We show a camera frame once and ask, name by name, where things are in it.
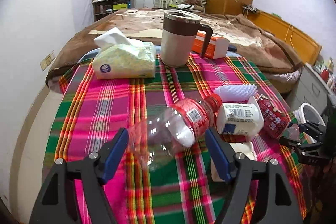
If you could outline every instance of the metal screw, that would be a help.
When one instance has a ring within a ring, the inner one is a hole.
[[[236,157],[237,157],[237,159],[241,160],[241,159],[245,158],[245,155],[244,155],[244,153],[238,152],[238,153],[236,153]]]
[[[62,159],[62,158],[58,158],[57,160],[55,160],[55,163],[57,164],[57,165],[60,165],[60,164],[62,164],[64,162],[64,159]]]
[[[278,160],[277,159],[270,159],[271,164],[273,165],[278,165]]]
[[[96,159],[96,158],[98,158],[98,153],[97,153],[97,152],[91,152],[91,153],[89,154],[89,158],[91,158],[91,159]]]

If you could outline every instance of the brown blanket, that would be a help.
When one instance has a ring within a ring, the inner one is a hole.
[[[123,33],[127,34],[148,29],[162,29],[164,10],[137,9],[132,12],[130,10],[133,9],[119,10],[75,34],[66,43],[51,66],[46,78],[46,84],[48,85],[48,82],[51,83],[50,80],[52,81],[63,75],[84,54],[97,48],[93,39],[100,34],[89,34],[92,30],[108,31],[113,27],[118,27]],[[230,39],[230,43],[237,47],[237,53],[254,62],[262,72],[288,73],[294,72],[303,66],[301,59],[292,47],[282,40],[267,34],[243,15],[201,14],[201,16],[203,17],[202,23],[210,25],[214,33],[233,37],[232,40]],[[235,37],[246,39],[247,41],[256,41],[256,43],[244,46],[237,42]],[[161,45],[161,38],[135,38],[153,42],[155,45]]]

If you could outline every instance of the wooden headboard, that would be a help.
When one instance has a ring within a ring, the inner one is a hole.
[[[292,47],[294,47],[295,51],[304,63],[308,62],[310,65],[315,64],[322,46],[310,36],[306,35],[294,26],[292,36],[292,26],[289,23],[283,21],[277,16],[270,15],[265,12],[260,12],[260,14],[249,13],[247,18],[258,27],[262,28],[266,32],[270,32],[281,40],[285,40],[286,33],[288,31],[286,43],[289,45],[292,44]]]

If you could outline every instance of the orange box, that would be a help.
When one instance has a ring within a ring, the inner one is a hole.
[[[205,32],[198,32],[195,42],[191,48],[193,52],[201,53],[205,38]],[[218,35],[212,35],[205,56],[211,59],[223,58],[226,56],[229,47],[229,40]]]

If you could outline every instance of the travel mug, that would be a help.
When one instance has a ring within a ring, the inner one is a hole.
[[[191,52],[198,30],[205,32],[201,58],[209,45],[212,28],[201,24],[202,17],[182,11],[166,10],[163,20],[161,60],[167,66],[184,66]]]

